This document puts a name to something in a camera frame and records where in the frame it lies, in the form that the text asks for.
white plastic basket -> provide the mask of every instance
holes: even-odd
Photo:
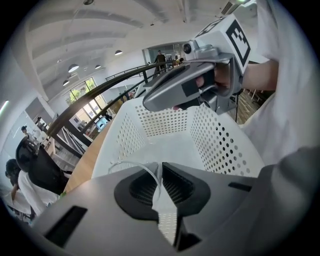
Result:
[[[106,175],[121,160],[147,164],[172,162],[221,174],[257,177],[264,163],[248,137],[227,114],[217,115],[204,104],[188,110],[150,112],[143,98],[124,103],[99,152],[92,178]],[[132,164],[120,164],[112,172]],[[153,209],[159,213],[159,229],[172,244],[177,208],[162,186]]]

white sleeve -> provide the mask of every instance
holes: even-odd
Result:
[[[269,60],[279,61],[279,31],[268,0],[257,0],[257,52]]]
[[[25,199],[33,208],[35,214],[39,216],[47,207],[34,190],[31,182],[28,179],[28,173],[22,170],[20,171],[18,176],[18,185]]]

ceiling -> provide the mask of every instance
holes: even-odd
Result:
[[[60,85],[73,63],[80,66],[80,79],[96,71],[96,65],[107,64],[108,56],[114,55],[128,33],[150,30],[151,24],[160,31],[162,25],[172,22],[204,26],[221,16],[227,2],[94,0],[84,5],[84,0],[44,0],[29,18],[32,61],[46,90],[57,82]]]

wooden table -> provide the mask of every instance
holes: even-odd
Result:
[[[111,120],[105,126],[105,128],[100,132],[100,134],[95,138],[95,140],[91,143],[88,149],[85,151],[77,165],[75,166],[73,173],[66,184],[64,191],[70,192],[75,189],[82,183],[91,179],[92,172],[94,171],[94,167],[96,164],[96,160],[101,149],[102,143],[105,140],[105,137],[109,131],[110,125],[113,122]]]

clear plastic tube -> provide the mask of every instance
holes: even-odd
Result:
[[[160,194],[161,194],[161,183],[159,182],[159,180],[158,180],[158,178],[156,177],[156,175],[155,175],[149,168],[147,168],[146,166],[144,166],[143,164],[141,164],[141,163],[139,163],[139,162],[122,160],[122,161],[119,161],[119,162],[115,162],[113,165],[111,165],[111,166],[109,167],[108,174],[111,173],[111,169],[112,169],[112,168],[114,168],[115,166],[120,165],[120,164],[132,164],[132,165],[139,166],[139,167],[141,167],[142,169],[146,170],[146,171],[152,176],[152,178],[155,180],[156,184],[157,184],[158,187],[159,187],[159,193],[158,193],[158,197],[157,197],[157,199],[156,199],[157,201],[159,200]]]

